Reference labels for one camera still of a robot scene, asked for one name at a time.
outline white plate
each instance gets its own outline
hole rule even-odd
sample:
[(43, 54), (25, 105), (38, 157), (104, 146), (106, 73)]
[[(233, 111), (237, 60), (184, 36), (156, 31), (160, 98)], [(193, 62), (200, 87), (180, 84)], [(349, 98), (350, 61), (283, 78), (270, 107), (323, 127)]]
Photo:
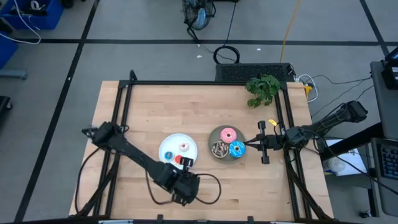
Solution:
[[(189, 144), (189, 149), (186, 152), (182, 152), (180, 150), (180, 145), (183, 143)], [(166, 152), (173, 153), (174, 157), (171, 161), (168, 161), (164, 157)], [(165, 138), (162, 141), (162, 144), (160, 144), (160, 147), (159, 147), (160, 161), (169, 162), (169, 163), (173, 164), (175, 167), (182, 169), (183, 165), (180, 165), (174, 161), (174, 158), (177, 155), (181, 155), (182, 157), (191, 158), (191, 159), (193, 159), (194, 162), (196, 161), (196, 159), (198, 157), (198, 148), (197, 148), (196, 143), (190, 136), (187, 136), (186, 134), (177, 133), (177, 134), (172, 134), (170, 136), (167, 136), (167, 138)]]

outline black crate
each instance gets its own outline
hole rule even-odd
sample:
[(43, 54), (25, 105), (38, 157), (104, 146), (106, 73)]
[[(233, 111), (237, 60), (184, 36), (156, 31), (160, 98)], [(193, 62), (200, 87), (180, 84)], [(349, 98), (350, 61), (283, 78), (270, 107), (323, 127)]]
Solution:
[(216, 81), (246, 82), (259, 74), (272, 75), (280, 82), (294, 82), (295, 72), (289, 63), (218, 64)]

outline wooden table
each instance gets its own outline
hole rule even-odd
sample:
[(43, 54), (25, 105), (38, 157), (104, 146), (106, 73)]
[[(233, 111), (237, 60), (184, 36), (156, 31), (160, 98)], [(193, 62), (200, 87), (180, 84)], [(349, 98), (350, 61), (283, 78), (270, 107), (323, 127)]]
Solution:
[[(118, 82), (103, 82), (93, 118), (93, 125), (110, 121)], [(311, 124), (307, 100), (301, 83), (288, 83), (289, 96), (296, 126)], [(207, 149), (210, 132), (217, 126), (228, 124), (241, 130), (246, 139), (259, 133), (257, 122), (277, 121), (275, 103), (256, 109), (248, 108), (251, 95), (244, 86), (214, 85), (134, 85), (127, 124), (130, 129), (125, 137), (140, 150), (159, 160), (160, 143), (173, 133), (191, 136), (198, 146), (198, 159), (191, 171), (207, 172), (217, 176), (222, 184), (220, 200), (214, 205), (198, 201), (182, 207), (175, 203), (156, 205), (149, 196), (144, 170), (122, 157), (119, 166), (111, 218), (156, 219), (163, 214), (172, 220), (247, 220), (253, 216), (257, 221), (292, 221), (292, 206), (282, 150), (269, 150), (270, 164), (261, 164), (261, 153), (249, 148), (246, 155), (234, 164), (224, 164), (212, 158)], [(122, 98), (119, 121), (123, 110)], [(285, 114), (284, 100), (281, 98)], [(273, 134), (267, 122), (267, 134)], [(88, 141), (86, 158), (96, 147)], [(86, 164), (81, 176), (79, 207), (91, 197), (98, 186), (104, 152), (95, 154)], [(330, 199), (318, 155), (302, 150), (302, 164), (307, 189), (323, 208), (333, 216)], [(151, 184), (158, 201), (170, 200), (170, 195)], [(302, 197), (297, 191), (300, 215), (304, 217)], [(106, 198), (108, 190), (103, 193)], [(218, 194), (217, 183), (202, 177), (198, 196), (212, 201)], [(101, 213), (106, 200), (102, 200)]]

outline blue donut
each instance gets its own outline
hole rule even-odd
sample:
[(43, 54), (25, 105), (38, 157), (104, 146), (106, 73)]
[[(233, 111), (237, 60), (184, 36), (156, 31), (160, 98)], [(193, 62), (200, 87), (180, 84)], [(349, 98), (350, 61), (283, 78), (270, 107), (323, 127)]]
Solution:
[(229, 145), (229, 153), (232, 157), (239, 158), (246, 152), (246, 146), (241, 141), (233, 141)]
[(170, 161), (170, 160), (173, 159), (174, 155), (173, 155), (172, 152), (166, 152), (166, 153), (164, 154), (164, 157), (166, 158), (167, 161)]

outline gray bowl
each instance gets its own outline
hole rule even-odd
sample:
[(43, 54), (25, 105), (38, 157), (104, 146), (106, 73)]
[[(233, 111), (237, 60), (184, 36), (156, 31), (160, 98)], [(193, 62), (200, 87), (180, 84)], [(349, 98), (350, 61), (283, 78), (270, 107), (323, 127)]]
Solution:
[(236, 131), (236, 140), (241, 141), (241, 142), (246, 141), (245, 138), (244, 138), (244, 136), (243, 136), (243, 134), (242, 134), (242, 132), (241, 132), (238, 128), (235, 128), (235, 127), (230, 126), (230, 125), (222, 125), (222, 126), (220, 126), (220, 127), (217, 127), (216, 129), (214, 129), (214, 130), (210, 133), (209, 140), (208, 140), (209, 153), (210, 153), (215, 159), (217, 159), (218, 161), (221, 161), (221, 162), (235, 162), (235, 161), (237, 161), (238, 159), (242, 158), (244, 155), (243, 155), (242, 157), (235, 158), (235, 157), (231, 156), (231, 155), (228, 153), (225, 157), (223, 157), (223, 158), (218, 158), (218, 157), (216, 157), (216, 156), (211, 152), (211, 148), (213, 147), (214, 143), (215, 143), (215, 142), (218, 142), (218, 141), (221, 141), (221, 139), (220, 139), (220, 134), (221, 134), (221, 131), (222, 131), (224, 128), (232, 128), (232, 129), (234, 129), (234, 130)]

